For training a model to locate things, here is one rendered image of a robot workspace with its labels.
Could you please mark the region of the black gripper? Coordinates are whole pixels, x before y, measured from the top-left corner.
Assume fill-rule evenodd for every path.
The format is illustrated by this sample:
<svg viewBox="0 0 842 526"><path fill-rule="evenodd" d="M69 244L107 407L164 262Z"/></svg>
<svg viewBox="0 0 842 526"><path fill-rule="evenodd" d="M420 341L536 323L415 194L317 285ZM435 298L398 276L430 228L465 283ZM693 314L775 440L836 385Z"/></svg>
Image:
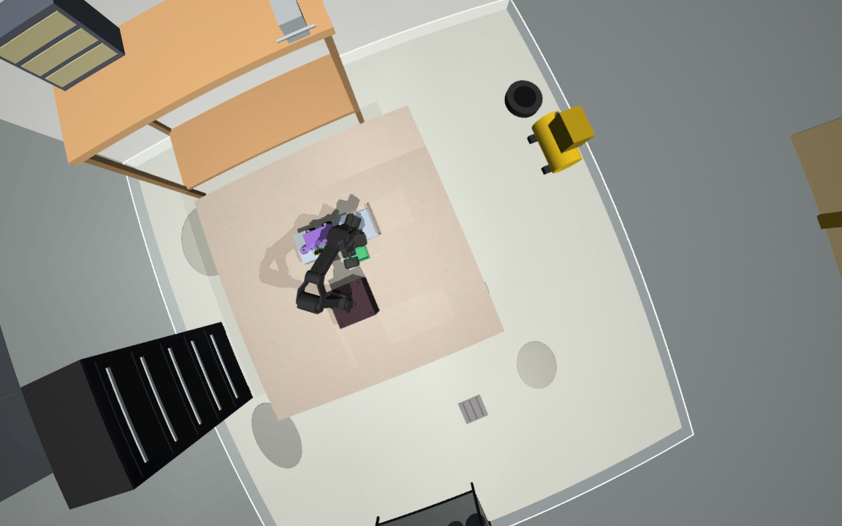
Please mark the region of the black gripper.
<svg viewBox="0 0 842 526"><path fill-rule="evenodd" d="M350 269L350 267L360 266L360 259L358 259L358 256L352 257L355 254L357 254L357 253L355 253L355 245L354 244L353 244L353 248L348 249L346 253L341 252L341 254L342 254L342 259L345 259L345 260L342 260L342 261L344 261L344 266L347 269ZM347 259L347 257L349 257L349 258Z"/></svg>

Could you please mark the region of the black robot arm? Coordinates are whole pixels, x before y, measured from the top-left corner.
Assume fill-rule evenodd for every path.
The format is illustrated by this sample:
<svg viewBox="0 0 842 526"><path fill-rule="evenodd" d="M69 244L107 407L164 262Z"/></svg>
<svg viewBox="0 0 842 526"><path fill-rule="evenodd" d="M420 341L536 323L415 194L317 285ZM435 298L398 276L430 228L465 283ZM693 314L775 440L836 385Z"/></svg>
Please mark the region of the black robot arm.
<svg viewBox="0 0 842 526"><path fill-rule="evenodd" d="M355 306L353 297L350 294L346 295L338 291L332 291L332 294L327 296L324 279L325 273L330 269L338 252L346 253L348 249L353 248L353 244L355 248L367 244L365 231L360 229L361 220L361 218L349 213L346 214L343 226L337 224L337 226L332 226L332 229L328 231L327 243L325 243L323 252L319 254L313 267L306 273L304 282L297 290L295 304L297 304L298 309L318 314L323 312L325 308L330 308L337 312L348 314L350 309ZM320 296L305 291L308 283L316 284Z"/></svg>

